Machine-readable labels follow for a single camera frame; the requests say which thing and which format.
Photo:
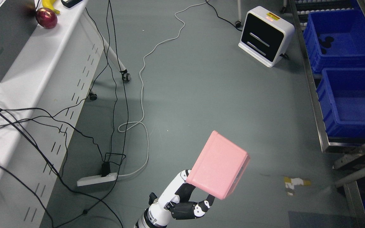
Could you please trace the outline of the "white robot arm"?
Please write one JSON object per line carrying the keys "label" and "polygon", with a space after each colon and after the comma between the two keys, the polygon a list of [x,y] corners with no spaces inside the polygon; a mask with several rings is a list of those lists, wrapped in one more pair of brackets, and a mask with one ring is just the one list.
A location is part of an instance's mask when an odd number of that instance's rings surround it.
{"label": "white robot arm", "polygon": [[150,215],[148,209],[143,213],[143,215],[137,220],[134,228],[164,228],[166,225],[161,225],[158,223],[152,215]]}

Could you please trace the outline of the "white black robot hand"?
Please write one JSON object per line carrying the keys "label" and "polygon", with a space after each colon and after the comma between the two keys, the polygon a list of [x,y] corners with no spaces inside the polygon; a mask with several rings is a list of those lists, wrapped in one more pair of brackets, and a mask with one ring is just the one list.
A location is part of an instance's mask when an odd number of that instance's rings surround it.
{"label": "white black robot hand", "polygon": [[190,201],[192,192],[196,188],[187,183],[190,172],[191,170],[183,170],[178,173],[160,197],[157,197],[153,192],[150,193],[147,209],[159,224],[168,226],[171,219],[201,218],[213,205],[215,197],[210,194],[203,201]]}

